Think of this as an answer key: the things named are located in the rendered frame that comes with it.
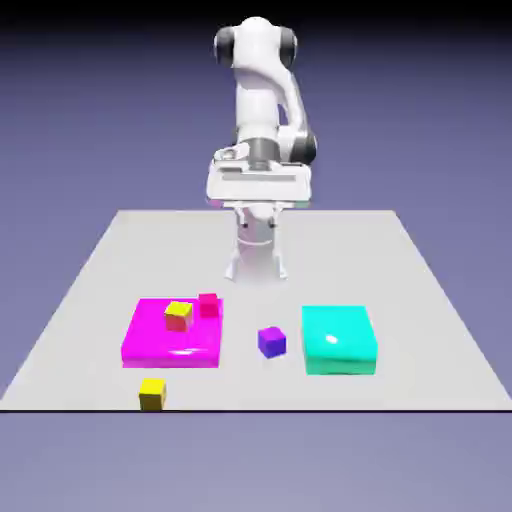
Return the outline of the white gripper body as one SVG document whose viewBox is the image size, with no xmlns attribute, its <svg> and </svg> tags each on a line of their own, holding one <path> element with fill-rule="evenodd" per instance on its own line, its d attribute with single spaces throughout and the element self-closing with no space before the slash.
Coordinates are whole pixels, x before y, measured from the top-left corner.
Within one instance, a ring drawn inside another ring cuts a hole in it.
<svg viewBox="0 0 512 512">
<path fill-rule="evenodd" d="M 304 205 L 312 196 L 311 176 L 311 168 L 303 164 L 272 162 L 269 170 L 255 171 L 245 160 L 212 160 L 206 197 L 215 206 L 235 203 Z"/>
</svg>

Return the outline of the small purple cube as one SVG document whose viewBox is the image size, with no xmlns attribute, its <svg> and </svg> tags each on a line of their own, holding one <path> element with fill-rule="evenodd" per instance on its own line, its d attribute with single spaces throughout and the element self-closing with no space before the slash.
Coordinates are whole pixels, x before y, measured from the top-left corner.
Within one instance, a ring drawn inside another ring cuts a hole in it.
<svg viewBox="0 0 512 512">
<path fill-rule="evenodd" d="M 276 326 L 258 331 L 258 348 L 267 358 L 274 358 L 286 353 L 286 335 Z"/>
</svg>

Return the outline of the small pink cube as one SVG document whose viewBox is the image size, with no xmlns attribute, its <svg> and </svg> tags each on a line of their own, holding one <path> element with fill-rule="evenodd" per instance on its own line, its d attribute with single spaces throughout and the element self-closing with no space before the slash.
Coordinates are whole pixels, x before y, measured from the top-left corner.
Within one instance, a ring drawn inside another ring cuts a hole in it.
<svg viewBox="0 0 512 512">
<path fill-rule="evenodd" d="M 216 293 L 201 293 L 198 296 L 200 316 L 217 318 L 219 316 L 219 298 Z"/>
</svg>

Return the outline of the large magenta box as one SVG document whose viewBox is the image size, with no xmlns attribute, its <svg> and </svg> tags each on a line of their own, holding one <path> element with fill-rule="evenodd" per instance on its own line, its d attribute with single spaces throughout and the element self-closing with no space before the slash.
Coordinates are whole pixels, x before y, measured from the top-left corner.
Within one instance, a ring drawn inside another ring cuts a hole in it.
<svg viewBox="0 0 512 512">
<path fill-rule="evenodd" d="M 223 300 L 219 316 L 200 316 L 198 297 L 180 298 L 193 304 L 193 320 L 186 332 L 169 331 L 164 311 L 171 298 L 142 298 L 138 301 L 121 345 L 125 368 L 216 368 L 219 366 Z"/>
</svg>

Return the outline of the small yellow cube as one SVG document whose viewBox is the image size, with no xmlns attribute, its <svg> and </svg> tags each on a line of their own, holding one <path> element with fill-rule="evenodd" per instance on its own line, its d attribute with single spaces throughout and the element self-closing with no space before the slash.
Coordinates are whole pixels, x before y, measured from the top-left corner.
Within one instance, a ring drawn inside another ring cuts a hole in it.
<svg viewBox="0 0 512 512">
<path fill-rule="evenodd" d="M 193 304 L 173 300 L 167 305 L 164 317 L 169 331 L 186 332 L 193 320 Z"/>
<path fill-rule="evenodd" d="M 141 411 L 162 411 L 167 396 L 166 381 L 160 378 L 144 378 L 139 389 Z"/>
</svg>

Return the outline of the large cyan box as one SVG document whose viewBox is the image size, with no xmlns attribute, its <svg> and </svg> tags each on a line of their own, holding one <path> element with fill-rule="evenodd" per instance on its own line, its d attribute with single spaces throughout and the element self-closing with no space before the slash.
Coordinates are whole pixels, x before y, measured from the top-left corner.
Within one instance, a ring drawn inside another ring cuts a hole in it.
<svg viewBox="0 0 512 512">
<path fill-rule="evenodd" d="M 302 345 L 308 375 L 373 375 L 378 343 L 362 305 L 305 305 Z"/>
</svg>

